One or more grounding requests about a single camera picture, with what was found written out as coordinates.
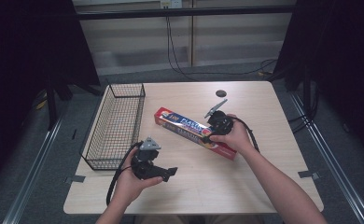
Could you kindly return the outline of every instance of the wall outlet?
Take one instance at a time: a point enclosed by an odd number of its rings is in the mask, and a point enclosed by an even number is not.
[[[171,0],[160,0],[160,8],[171,8]]]
[[[182,8],[182,0],[171,0],[171,8]]]

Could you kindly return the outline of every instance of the black wire basket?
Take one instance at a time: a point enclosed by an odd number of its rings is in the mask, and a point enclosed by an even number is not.
[[[111,84],[104,93],[81,156],[92,170],[116,170],[138,141],[144,84]]]

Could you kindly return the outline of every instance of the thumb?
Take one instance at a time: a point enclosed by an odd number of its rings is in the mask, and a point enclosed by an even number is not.
[[[149,188],[158,185],[162,182],[161,176],[152,177],[143,181],[144,188]]]
[[[211,135],[209,139],[213,142],[225,142],[225,135]]]

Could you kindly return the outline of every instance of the gray carpet floor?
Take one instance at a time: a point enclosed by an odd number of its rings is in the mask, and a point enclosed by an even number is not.
[[[193,79],[196,81],[262,80],[257,72],[247,73],[256,70],[259,66],[259,63],[249,63],[184,68],[185,73],[202,73],[188,75],[189,78],[169,69],[112,75],[100,77],[100,79],[103,83],[102,88],[105,87],[106,82],[179,82]],[[298,111],[291,101],[289,92],[284,88],[284,81],[276,80],[273,86],[287,118],[298,117]],[[59,115],[63,114],[60,130],[44,160],[35,187],[30,192],[20,223],[94,223],[98,218],[98,215],[70,216],[63,211],[63,203],[70,188],[64,180],[75,174],[80,159],[79,151],[85,144],[92,117],[101,101],[100,96],[86,93],[79,88],[71,87],[71,90],[74,93],[71,101],[57,101]],[[301,95],[301,93],[302,89],[298,88],[297,94]],[[315,123],[364,202],[364,148],[359,139],[353,133],[347,133],[344,130],[343,120],[323,97],[319,99]],[[300,121],[290,123],[291,129],[293,130],[299,124]],[[46,106],[40,110],[33,109],[24,122],[20,142],[0,173],[0,223],[5,219],[34,163],[46,137],[48,125],[49,112]],[[295,137],[309,170],[312,173],[319,172],[321,175],[315,180],[315,185],[325,205],[323,214],[328,222],[359,223],[309,132],[303,129],[297,132]],[[282,223],[277,214],[265,215],[264,219],[266,223]],[[132,222],[133,217],[125,217],[122,220],[122,223]]]

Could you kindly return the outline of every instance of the cardboard box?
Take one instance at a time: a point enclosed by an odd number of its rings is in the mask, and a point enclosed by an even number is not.
[[[160,126],[172,131],[173,133],[177,133],[192,142],[206,147],[229,160],[233,161],[237,154],[236,150],[230,148],[224,143],[204,143],[203,137],[209,135],[212,130],[201,123],[176,114],[164,107],[161,107],[155,113],[154,117],[155,122]]]

